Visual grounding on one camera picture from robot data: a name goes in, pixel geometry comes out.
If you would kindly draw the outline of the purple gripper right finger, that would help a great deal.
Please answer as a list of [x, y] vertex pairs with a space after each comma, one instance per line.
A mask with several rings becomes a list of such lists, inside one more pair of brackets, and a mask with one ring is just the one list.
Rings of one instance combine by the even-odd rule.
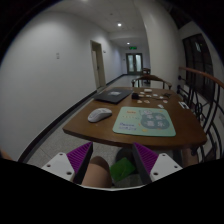
[[134, 143], [132, 151], [143, 184], [149, 184], [182, 169], [166, 153], [156, 154], [141, 144]]

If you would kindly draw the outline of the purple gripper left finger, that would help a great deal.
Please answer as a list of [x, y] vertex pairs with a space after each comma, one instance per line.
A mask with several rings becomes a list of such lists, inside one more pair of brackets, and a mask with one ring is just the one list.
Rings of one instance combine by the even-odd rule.
[[88, 142], [69, 153], [59, 152], [42, 169], [70, 182], [81, 184], [93, 153], [93, 143]]

